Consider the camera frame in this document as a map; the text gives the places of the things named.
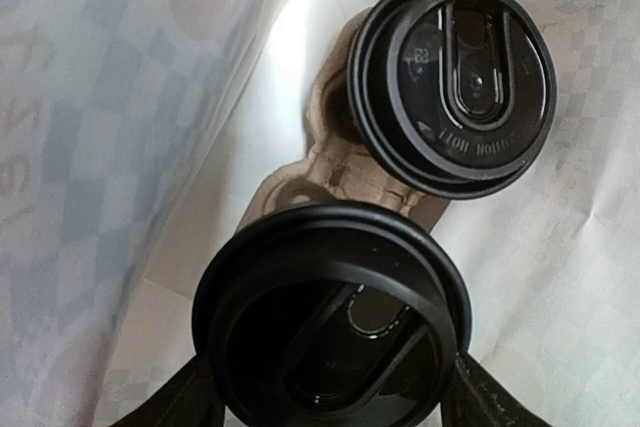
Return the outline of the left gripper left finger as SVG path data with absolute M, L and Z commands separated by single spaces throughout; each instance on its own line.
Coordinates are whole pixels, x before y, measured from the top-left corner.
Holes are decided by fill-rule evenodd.
M 222 427 L 225 405 L 212 368 L 194 356 L 146 402 L 113 427 Z

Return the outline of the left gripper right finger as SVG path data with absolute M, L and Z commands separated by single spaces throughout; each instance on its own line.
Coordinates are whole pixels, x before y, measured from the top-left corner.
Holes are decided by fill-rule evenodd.
M 444 427 L 550 427 L 467 352 L 456 357 L 440 412 Z

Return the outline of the black plastic cup lid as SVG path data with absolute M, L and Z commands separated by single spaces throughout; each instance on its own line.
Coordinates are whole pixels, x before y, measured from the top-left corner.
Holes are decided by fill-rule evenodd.
M 416 426 L 469 347 L 472 310 L 421 226 L 331 201 L 240 229 L 199 282 L 191 328 L 248 426 Z
M 380 0 L 352 41 L 347 91 L 354 124 L 387 172 L 469 200 L 533 164 L 557 82 L 538 27 L 515 0 Z

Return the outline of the brown pulp cup carrier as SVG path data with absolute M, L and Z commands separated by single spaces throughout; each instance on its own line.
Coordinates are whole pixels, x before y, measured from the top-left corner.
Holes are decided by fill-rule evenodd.
M 349 110 L 347 63 L 350 45 L 367 15 L 364 10 L 342 28 L 311 85 L 305 108 L 306 157 L 282 166 L 257 188 L 237 228 L 295 204 L 352 200 L 397 212 L 430 232 L 449 202 L 388 174 L 367 151 Z

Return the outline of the checkered paper takeout bag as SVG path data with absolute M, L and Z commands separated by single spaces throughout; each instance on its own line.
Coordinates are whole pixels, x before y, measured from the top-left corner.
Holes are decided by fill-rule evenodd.
M 1 422 L 108 425 L 376 0 L 1 0 Z M 557 426 L 639 422 L 639 0 L 518 0 L 559 83 L 535 165 L 434 235 L 472 352 Z

